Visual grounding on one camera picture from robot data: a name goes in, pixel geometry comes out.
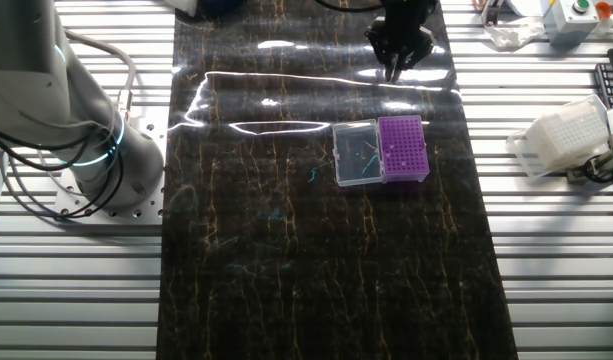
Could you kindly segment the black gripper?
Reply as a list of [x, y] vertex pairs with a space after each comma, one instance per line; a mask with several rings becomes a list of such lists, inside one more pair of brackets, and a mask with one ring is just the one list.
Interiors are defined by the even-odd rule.
[[387, 35], [401, 35], [416, 32], [429, 16], [427, 0], [383, 0], [385, 25], [373, 22], [365, 31], [377, 61], [384, 67], [385, 79], [396, 82], [401, 73], [413, 69], [433, 50], [433, 37], [424, 29], [417, 34], [395, 55], [393, 55]]

